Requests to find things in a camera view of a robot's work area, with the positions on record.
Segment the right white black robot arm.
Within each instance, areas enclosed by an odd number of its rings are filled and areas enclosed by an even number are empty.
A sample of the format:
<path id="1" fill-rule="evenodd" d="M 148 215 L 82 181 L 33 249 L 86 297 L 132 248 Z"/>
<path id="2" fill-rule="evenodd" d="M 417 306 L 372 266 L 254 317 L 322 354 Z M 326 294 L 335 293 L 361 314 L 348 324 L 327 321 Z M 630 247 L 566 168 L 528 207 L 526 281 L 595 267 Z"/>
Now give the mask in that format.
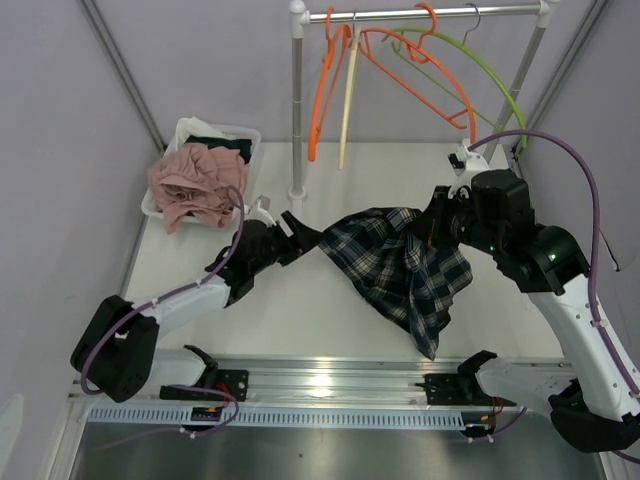
<path id="1" fill-rule="evenodd" d="M 430 247 L 472 247 L 492 257 L 550 325 L 575 371 L 556 379 L 494 354 L 473 356 L 456 380 L 468 403 L 500 397 L 553 424 L 584 453 L 622 451 L 639 439 L 639 396 L 628 385 L 635 368 L 611 354 L 616 335 L 588 297 L 592 268 L 575 238 L 537 222 L 529 187 L 509 170 L 476 174 L 459 187 L 438 186 L 419 219 Z"/>

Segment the navy plaid skirt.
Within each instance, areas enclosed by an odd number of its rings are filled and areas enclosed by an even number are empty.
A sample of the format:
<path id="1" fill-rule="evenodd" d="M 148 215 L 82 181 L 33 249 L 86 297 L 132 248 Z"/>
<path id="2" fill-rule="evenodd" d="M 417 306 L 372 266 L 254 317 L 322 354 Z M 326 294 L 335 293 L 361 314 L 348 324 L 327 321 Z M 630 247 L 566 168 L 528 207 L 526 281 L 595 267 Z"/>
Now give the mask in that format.
<path id="1" fill-rule="evenodd" d="M 433 360 L 454 297 L 473 274 L 458 248 L 430 247 L 410 232 L 419 214 L 407 207 L 375 207 L 348 215 L 324 230 L 319 248 L 371 307 Z"/>

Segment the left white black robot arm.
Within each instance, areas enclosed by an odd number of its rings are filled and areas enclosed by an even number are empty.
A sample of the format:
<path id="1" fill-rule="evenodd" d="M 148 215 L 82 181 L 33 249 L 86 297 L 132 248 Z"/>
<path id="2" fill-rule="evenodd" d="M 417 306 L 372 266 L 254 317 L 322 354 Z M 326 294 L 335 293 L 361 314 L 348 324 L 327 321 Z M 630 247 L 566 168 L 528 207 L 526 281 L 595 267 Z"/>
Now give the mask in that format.
<path id="1" fill-rule="evenodd" d="M 293 263 L 322 237 L 289 211 L 275 222 L 242 219 L 231 244 L 202 276 L 147 300 L 107 297 L 71 355 L 81 390 L 86 395 L 104 394 L 116 403 L 151 386 L 160 389 L 163 399 L 215 397 L 220 382 L 217 361 L 194 345 L 161 349 L 159 341 L 237 303 L 253 289 L 257 275 L 275 264 Z"/>

